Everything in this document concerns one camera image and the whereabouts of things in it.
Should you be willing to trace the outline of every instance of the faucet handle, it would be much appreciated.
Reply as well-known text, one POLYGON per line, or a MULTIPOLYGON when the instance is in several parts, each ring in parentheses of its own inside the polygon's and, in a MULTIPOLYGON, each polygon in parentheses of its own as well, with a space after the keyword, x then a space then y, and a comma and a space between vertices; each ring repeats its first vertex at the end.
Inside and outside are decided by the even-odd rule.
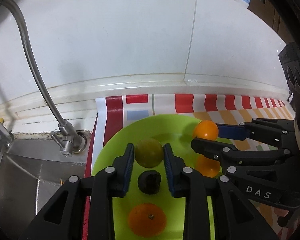
POLYGON ((13 135, 3 126, 0 122, 0 136, 1 139, 4 141, 4 145, 9 147, 11 142, 13 141, 13 135))
POLYGON ((51 136, 52 140, 54 140, 55 143, 60 146, 60 148, 64 147, 60 137, 54 131, 50 132, 50 136, 51 136))

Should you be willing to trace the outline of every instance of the orange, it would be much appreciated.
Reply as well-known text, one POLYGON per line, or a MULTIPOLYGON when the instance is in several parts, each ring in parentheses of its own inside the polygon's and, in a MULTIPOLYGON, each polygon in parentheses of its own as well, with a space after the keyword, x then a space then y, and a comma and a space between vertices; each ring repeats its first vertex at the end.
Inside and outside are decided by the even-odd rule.
POLYGON ((219 129, 213 121, 201 121, 195 127, 193 132, 193 138, 199 137, 201 139, 207 139, 215 141, 218 138, 219 129))
POLYGON ((151 203, 135 206, 128 215, 129 228, 141 237, 158 236, 166 224, 167 217, 162 209, 151 203))
POLYGON ((197 158, 194 168, 203 176, 213 178, 217 176, 220 171, 220 162, 206 158, 204 155, 200 155, 197 158))

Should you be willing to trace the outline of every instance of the white tile wall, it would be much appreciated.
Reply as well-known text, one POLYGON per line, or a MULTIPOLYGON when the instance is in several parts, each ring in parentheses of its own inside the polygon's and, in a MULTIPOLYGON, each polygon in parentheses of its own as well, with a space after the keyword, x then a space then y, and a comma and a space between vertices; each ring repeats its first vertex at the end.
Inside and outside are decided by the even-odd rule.
POLYGON ((266 23, 237 2, 197 0, 186 73, 210 75, 211 80, 230 77, 287 89, 278 58, 284 46, 266 23))
MULTIPOLYGON (((185 72, 196 0, 15 1, 47 87, 185 72)), ((6 8, 0 9, 0 90, 0 103, 38 90, 6 8)))
MULTIPOLYGON (((285 97, 284 42, 232 0, 15 1, 63 112, 122 93, 285 97)), ((0 8, 0 114, 37 116, 45 103, 35 91, 15 20, 0 8)))

